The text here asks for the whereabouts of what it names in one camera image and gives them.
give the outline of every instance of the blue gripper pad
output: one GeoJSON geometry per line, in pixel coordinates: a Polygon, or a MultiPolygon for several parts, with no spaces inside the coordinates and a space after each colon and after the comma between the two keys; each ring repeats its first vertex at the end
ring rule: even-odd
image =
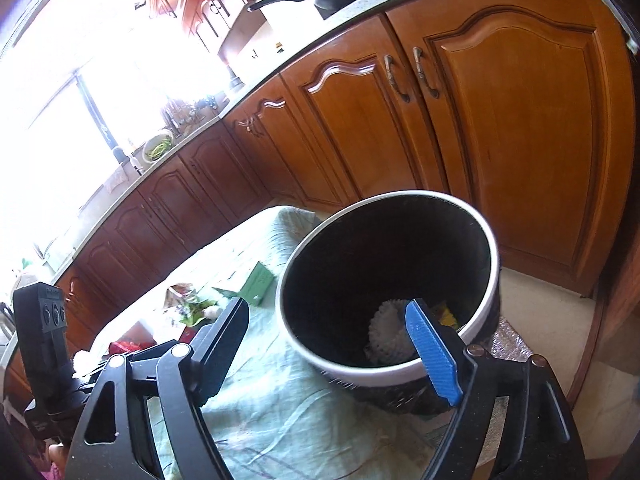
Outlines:
{"type": "Polygon", "coordinates": [[[415,301],[406,306],[404,322],[436,393],[447,399],[451,406],[457,406],[463,397],[458,383],[458,366],[415,301]]]}

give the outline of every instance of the speckled countertop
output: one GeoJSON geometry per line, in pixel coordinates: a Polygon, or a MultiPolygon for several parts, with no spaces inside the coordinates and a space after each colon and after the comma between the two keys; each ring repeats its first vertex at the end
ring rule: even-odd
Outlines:
{"type": "Polygon", "coordinates": [[[191,142],[193,139],[198,137],[202,132],[206,131],[211,125],[217,123],[222,120],[224,116],[229,113],[244,97],[249,95],[253,90],[258,88],[263,82],[269,79],[272,75],[279,72],[282,67],[291,62],[293,59],[299,57],[301,54],[304,54],[307,50],[312,49],[316,46],[316,44],[321,43],[322,40],[330,37],[332,34],[343,30],[344,28],[351,25],[351,23],[357,22],[359,19],[363,17],[375,13],[380,9],[384,9],[385,7],[391,7],[396,3],[396,0],[357,0],[353,2],[351,5],[341,9],[339,12],[336,12],[333,16],[329,17],[325,20],[321,27],[316,29],[312,36],[307,36],[306,38],[300,38],[297,46],[289,46],[287,49],[287,53],[284,57],[280,57],[276,65],[270,68],[266,68],[264,73],[260,76],[256,77],[253,82],[249,82],[244,86],[238,93],[231,97],[230,103],[226,106],[225,110],[222,111],[219,117],[216,117],[206,123],[202,124],[198,129],[196,129],[191,135],[185,137],[178,143],[177,146],[172,148],[159,162],[156,162],[149,170],[147,170],[139,179],[129,186],[129,188],[110,206],[110,208],[102,215],[102,217],[96,222],[95,226],[92,230],[87,234],[84,238],[84,241],[78,245],[78,248],[75,250],[74,254],[69,256],[68,259],[63,263],[63,265],[58,269],[52,279],[52,283],[55,283],[57,279],[65,272],[68,266],[72,263],[73,259],[76,255],[82,250],[82,248],[86,245],[88,240],[93,236],[93,234],[97,231],[97,229],[103,224],[103,222],[109,217],[109,215],[129,196],[133,190],[135,190],[140,183],[142,183],[146,178],[148,178],[154,171],[160,168],[164,161],[168,160],[174,153],[178,152],[185,144],[191,142]]]}

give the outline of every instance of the bowl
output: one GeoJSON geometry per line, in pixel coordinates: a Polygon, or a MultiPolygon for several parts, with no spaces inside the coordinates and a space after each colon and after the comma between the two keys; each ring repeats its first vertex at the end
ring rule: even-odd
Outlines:
{"type": "Polygon", "coordinates": [[[391,366],[367,359],[380,304],[446,301],[469,344],[489,320],[497,323],[498,276],[498,245],[476,209],[443,193],[392,192],[343,209],[306,236],[278,284],[276,318],[293,348],[332,380],[351,388],[418,384],[426,376],[419,358],[391,366]]]}
{"type": "Polygon", "coordinates": [[[158,134],[158,135],[156,135],[154,137],[151,137],[151,139],[149,139],[145,143],[145,147],[142,149],[142,158],[144,159],[144,161],[147,164],[153,164],[154,162],[157,162],[158,160],[160,160],[162,158],[162,156],[166,152],[168,152],[173,146],[174,146],[174,138],[173,138],[173,136],[171,136],[170,134],[167,134],[167,133],[158,134]],[[158,147],[161,143],[165,142],[166,140],[168,140],[171,144],[167,147],[167,149],[164,150],[164,152],[162,152],[156,158],[152,158],[150,156],[151,152],[156,147],[158,147]]]}

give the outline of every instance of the green vegetable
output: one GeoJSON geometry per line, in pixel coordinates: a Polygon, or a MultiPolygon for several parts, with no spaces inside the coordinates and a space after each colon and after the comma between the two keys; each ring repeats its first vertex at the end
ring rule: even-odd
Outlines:
{"type": "Polygon", "coordinates": [[[148,156],[151,160],[158,160],[161,156],[163,156],[166,152],[171,149],[171,140],[165,139],[160,144],[158,144],[154,149],[152,149],[148,156]]]}
{"type": "Polygon", "coordinates": [[[202,311],[208,306],[218,304],[216,300],[197,300],[199,300],[199,298],[196,297],[196,301],[186,301],[182,304],[186,312],[183,313],[180,322],[184,323],[186,326],[196,326],[204,319],[204,314],[202,313],[202,311]]]}

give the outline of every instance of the floor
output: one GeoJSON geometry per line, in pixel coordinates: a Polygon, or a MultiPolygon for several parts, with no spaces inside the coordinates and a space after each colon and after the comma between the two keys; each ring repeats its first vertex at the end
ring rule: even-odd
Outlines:
{"type": "MultiPolygon", "coordinates": [[[[329,215],[317,213],[325,220],[329,215]]],[[[547,358],[565,393],[591,328],[595,302],[511,269],[500,274],[502,314],[547,358]]],[[[639,378],[594,360],[574,408],[587,459],[623,454],[640,430],[639,378]]]]}

